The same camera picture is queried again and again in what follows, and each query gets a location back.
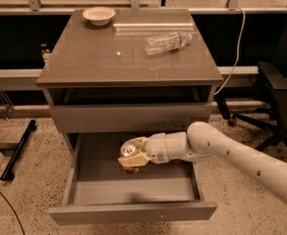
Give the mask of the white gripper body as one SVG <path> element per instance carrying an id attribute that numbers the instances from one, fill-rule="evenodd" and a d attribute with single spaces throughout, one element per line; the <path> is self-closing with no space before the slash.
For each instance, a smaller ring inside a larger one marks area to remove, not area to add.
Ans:
<path id="1" fill-rule="evenodd" d="M 154 164 L 165 164 L 168 162 L 166 135 L 158 133 L 150 136 L 145 143 L 145 152 Z"/>

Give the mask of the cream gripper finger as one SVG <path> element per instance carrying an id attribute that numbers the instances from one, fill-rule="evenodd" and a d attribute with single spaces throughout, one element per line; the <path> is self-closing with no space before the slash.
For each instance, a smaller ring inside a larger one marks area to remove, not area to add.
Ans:
<path id="1" fill-rule="evenodd" d="M 146 142 L 148 141 L 147 137 L 136 137 L 133 139 L 128 140 L 128 143 L 133 144 L 137 148 L 144 148 L 146 145 Z"/>
<path id="2" fill-rule="evenodd" d="M 118 161 L 123 167 L 135 167 L 146 165 L 150 159 L 145 154 L 139 153 L 134 156 L 120 157 Z"/>

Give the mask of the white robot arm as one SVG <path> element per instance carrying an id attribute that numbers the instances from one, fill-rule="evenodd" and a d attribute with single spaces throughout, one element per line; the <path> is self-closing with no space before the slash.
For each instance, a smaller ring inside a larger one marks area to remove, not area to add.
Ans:
<path id="1" fill-rule="evenodd" d="M 191 123 L 185 131 L 162 132 L 124 142 L 119 163 L 125 170 L 134 171 L 148 163 L 194 163 L 211 156 L 237 166 L 287 204 L 287 163 L 239 143 L 202 121 Z"/>

